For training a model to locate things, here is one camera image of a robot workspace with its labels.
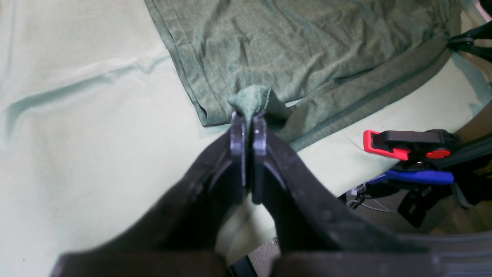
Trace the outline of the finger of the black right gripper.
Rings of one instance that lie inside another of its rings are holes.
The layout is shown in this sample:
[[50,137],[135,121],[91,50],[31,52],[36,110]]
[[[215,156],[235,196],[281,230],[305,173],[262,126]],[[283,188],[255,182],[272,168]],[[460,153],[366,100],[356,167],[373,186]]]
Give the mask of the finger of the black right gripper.
[[456,51],[466,52],[491,62],[492,48],[490,46],[476,45],[475,42],[480,39],[492,39],[492,22],[487,22],[463,34],[450,38],[448,46]]

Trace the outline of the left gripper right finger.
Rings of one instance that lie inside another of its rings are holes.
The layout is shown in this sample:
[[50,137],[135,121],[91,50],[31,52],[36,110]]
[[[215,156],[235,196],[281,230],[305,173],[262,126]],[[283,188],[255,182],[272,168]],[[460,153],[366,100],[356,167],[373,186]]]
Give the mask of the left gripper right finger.
[[433,277],[435,256],[352,212],[297,153],[252,119],[253,202],[272,216],[281,256],[272,277]]

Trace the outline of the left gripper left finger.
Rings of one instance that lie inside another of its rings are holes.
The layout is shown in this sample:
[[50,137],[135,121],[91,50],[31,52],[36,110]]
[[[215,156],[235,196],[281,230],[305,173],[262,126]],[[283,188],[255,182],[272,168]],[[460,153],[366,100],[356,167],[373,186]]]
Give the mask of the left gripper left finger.
[[227,277],[214,248],[227,214],[246,194],[245,129],[234,112],[226,133],[141,219],[100,247],[63,254],[51,277]]

